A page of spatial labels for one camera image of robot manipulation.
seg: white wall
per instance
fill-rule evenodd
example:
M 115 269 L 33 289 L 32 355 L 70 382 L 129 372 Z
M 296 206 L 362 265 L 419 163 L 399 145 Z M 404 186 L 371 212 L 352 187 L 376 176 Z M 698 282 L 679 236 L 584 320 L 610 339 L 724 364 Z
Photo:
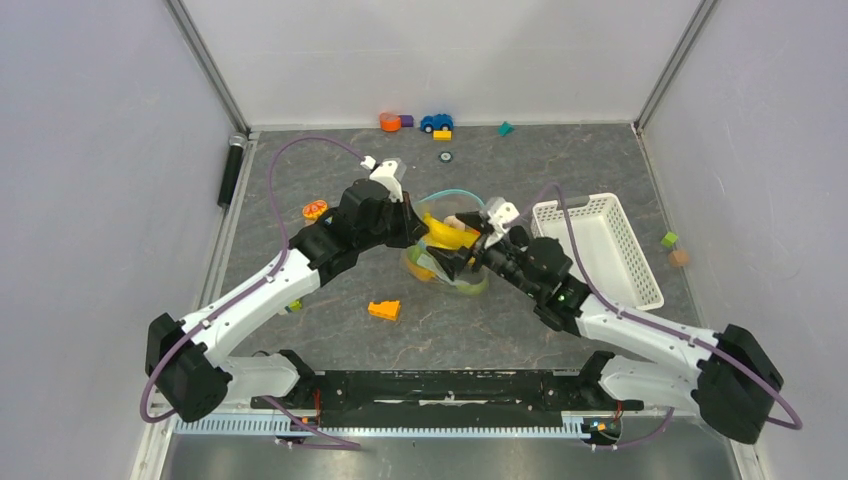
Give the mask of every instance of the white wall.
M 184 0 L 253 125 L 631 121 L 698 0 Z
M 0 476 L 126 478 L 147 324 L 193 306 L 232 127 L 162 2 L 0 11 Z
M 766 427 L 773 478 L 844 478 L 848 3 L 764 7 L 718 5 L 648 154 L 704 319 L 754 331 L 806 422 Z

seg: black cylinder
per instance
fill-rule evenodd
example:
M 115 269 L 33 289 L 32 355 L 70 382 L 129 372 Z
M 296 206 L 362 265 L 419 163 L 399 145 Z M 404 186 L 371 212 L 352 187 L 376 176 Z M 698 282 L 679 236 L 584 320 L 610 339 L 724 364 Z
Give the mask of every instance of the black cylinder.
M 247 137 L 240 133 L 230 136 L 230 151 L 227 153 L 227 164 L 224 166 L 224 178 L 221 180 L 221 190 L 218 192 L 218 205 L 229 208 L 236 191 L 239 172 L 241 171 L 244 147 Z

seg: blue toy car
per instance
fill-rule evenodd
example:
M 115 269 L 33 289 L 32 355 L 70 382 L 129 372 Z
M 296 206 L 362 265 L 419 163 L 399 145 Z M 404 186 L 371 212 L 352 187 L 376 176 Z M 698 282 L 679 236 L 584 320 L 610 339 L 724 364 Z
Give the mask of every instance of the blue toy car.
M 453 130 L 453 118 L 447 113 L 427 115 L 421 119 L 421 131 L 433 133 L 433 130 Z

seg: white plastic basket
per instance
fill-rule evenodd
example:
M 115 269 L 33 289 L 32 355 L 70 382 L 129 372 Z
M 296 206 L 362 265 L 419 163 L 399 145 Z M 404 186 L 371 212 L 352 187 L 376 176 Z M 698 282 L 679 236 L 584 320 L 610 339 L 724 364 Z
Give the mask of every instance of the white plastic basket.
M 574 259 L 568 226 L 558 205 L 558 201 L 537 203 L 531 230 L 534 237 L 559 240 L 565 254 Z M 639 310 L 663 306 L 665 299 L 618 197 L 600 193 L 568 199 L 566 205 L 580 258 L 601 292 Z M 571 274 L 585 281 L 576 265 Z

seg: robotic arm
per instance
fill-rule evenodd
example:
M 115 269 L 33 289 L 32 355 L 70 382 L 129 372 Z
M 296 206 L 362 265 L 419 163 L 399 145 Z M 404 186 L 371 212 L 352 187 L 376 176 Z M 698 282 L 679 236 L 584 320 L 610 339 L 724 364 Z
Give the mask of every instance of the robotic arm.
M 370 171 L 368 178 L 347 188 L 337 207 L 292 238 L 289 251 L 280 254 L 287 254 L 282 268 L 278 256 L 215 303 L 179 321 L 163 314 L 151 323 L 148 375 L 178 341 L 202 326 L 155 381 L 184 421 L 203 418 L 225 400 L 287 395 L 299 379 L 289 359 L 280 354 L 235 358 L 229 356 L 232 350 L 286 305 L 355 266 L 360 253 L 378 245 L 406 248 L 427 233 L 408 193 L 401 189 L 402 162 L 387 159 L 377 164 L 366 157 L 362 166 Z M 557 240 L 530 239 L 522 227 L 511 226 L 518 218 L 513 204 L 496 198 L 482 212 L 456 216 L 481 234 L 471 248 L 428 247 L 448 277 L 485 266 L 533 299 L 534 312 L 549 328 L 601 340 L 650 360 L 630 360 L 611 352 L 593 355 L 587 366 L 600 373 L 592 380 L 613 399 L 695 412 L 725 436 L 743 443 L 757 440 L 774 400 L 732 365 L 696 348 L 692 340 L 727 353 L 779 390 L 783 379 L 749 332 L 730 325 L 716 333 L 644 312 L 638 312 L 639 317 L 665 331 L 626 320 L 627 308 L 607 303 L 569 274 L 573 262 Z M 212 312 L 220 309 L 225 311 L 210 321 Z

